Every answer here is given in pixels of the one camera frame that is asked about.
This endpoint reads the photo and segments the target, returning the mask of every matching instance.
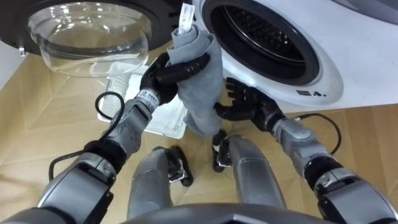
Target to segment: black cable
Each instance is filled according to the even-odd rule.
[[[118,116],[116,117],[116,119],[113,121],[113,123],[111,124],[111,126],[110,126],[110,127],[108,128],[108,130],[100,137],[100,139],[99,139],[98,141],[104,141],[104,140],[109,136],[109,134],[111,134],[111,132],[116,128],[116,126],[119,124],[120,120],[122,119],[123,112],[124,112],[124,108],[125,108],[124,99],[123,99],[123,97],[122,97],[119,93],[115,93],[115,92],[111,92],[111,91],[104,92],[104,93],[100,94],[100,95],[97,97],[97,99],[95,99],[95,110],[96,110],[102,117],[104,117],[104,118],[106,118],[106,119],[109,119],[109,120],[112,120],[112,117],[110,117],[110,116],[104,114],[104,113],[100,110],[100,100],[102,99],[102,97],[104,97],[104,96],[109,96],[109,95],[116,96],[116,97],[120,100],[121,107],[120,107],[120,110],[119,110],[119,112],[118,112]],[[69,154],[66,154],[66,155],[64,155],[64,156],[60,156],[60,157],[58,157],[58,158],[55,158],[55,159],[50,163],[50,166],[49,166],[49,180],[51,181],[51,180],[54,179],[54,167],[55,167],[56,163],[61,162],[61,161],[64,161],[65,159],[70,159],[70,158],[73,158],[73,157],[76,157],[76,156],[80,156],[80,155],[82,155],[84,152],[89,151],[89,150],[91,150],[91,149],[92,149],[92,148],[88,147],[88,148],[82,149],[82,150],[80,150],[80,151],[73,152],[73,153],[69,153]]]
[[[327,116],[325,116],[325,115],[323,115],[323,114],[320,114],[320,113],[308,113],[308,114],[303,114],[303,115],[300,115],[300,116],[295,117],[294,119],[297,119],[297,118],[298,118],[298,120],[303,120],[303,119],[306,119],[306,118],[309,118],[309,117],[312,117],[312,116],[318,116],[318,117],[320,117],[320,118],[323,118],[323,119],[329,121],[329,123],[331,123],[331,124],[333,125],[333,127],[335,127],[336,132],[337,132],[337,144],[336,144],[335,148],[330,152],[330,154],[331,154],[331,155],[336,154],[336,152],[338,151],[338,149],[339,149],[340,146],[341,146],[341,138],[342,138],[342,137],[341,137],[340,128],[338,127],[338,125],[337,125],[332,119],[330,119],[329,117],[327,117]]]
[[[100,108],[99,108],[99,103],[100,103],[100,99],[102,99],[102,97],[104,97],[104,96],[108,96],[108,95],[113,95],[113,96],[116,96],[118,99],[119,99],[119,101],[120,101],[120,110],[119,110],[119,112],[118,112],[118,116],[116,117],[116,119],[113,121],[113,124],[108,128],[108,130],[100,137],[100,139],[99,139],[99,141],[103,141],[104,139],[106,139],[106,137],[108,137],[108,135],[109,134],[111,134],[111,132],[113,131],[113,129],[115,129],[116,128],[116,126],[119,124],[119,122],[120,122],[120,120],[122,119],[122,117],[123,117],[123,113],[124,113],[124,107],[125,107],[125,105],[124,105],[124,99],[123,99],[123,97],[119,94],[119,93],[115,93],[115,92],[111,92],[111,91],[108,91],[108,92],[104,92],[104,93],[102,93],[102,94],[100,94],[98,97],[97,97],[97,99],[95,100],[95,109],[97,110],[97,112],[99,113],[99,114],[103,114],[103,115],[105,115],[101,110],[100,110]],[[106,119],[109,119],[109,120],[112,120],[112,118],[110,117],[110,116],[104,116],[104,118],[106,118]]]

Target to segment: label tag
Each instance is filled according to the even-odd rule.
[[[180,21],[178,23],[178,34],[185,34],[191,30],[195,6],[182,3]]]
[[[156,109],[160,103],[156,94],[149,90],[141,90],[136,97],[140,98],[143,103],[147,104],[150,108],[153,108],[153,110]]]

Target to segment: laundry basket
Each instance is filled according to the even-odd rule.
[[[123,96],[124,101],[133,99],[139,92],[141,78],[148,66],[141,67],[134,71],[131,75],[119,75],[109,77],[105,91],[114,91]],[[108,115],[114,116],[120,109],[120,102],[116,97],[105,96],[99,103],[101,111]],[[183,121],[187,113],[182,101],[176,96],[170,103],[159,106],[152,114],[152,120],[148,124],[145,131],[167,136],[174,139],[183,137],[186,124]],[[103,118],[98,114],[98,119],[104,122],[110,120]]]

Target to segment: grey cloth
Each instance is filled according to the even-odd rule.
[[[213,106],[223,91],[224,83],[221,47],[214,35],[196,25],[186,34],[178,34],[175,30],[172,38],[173,46],[167,50],[171,65],[193,60],[204,53],[211,57],[203,71],[177,85],[178,97],[188,109],[184,118],[187,126],[202,136],[216,135],[221,128],[221,119]]]

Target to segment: washing machine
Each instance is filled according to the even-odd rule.
[[[226,77],[285,112],[398,103],[398,1],[193,0]]]

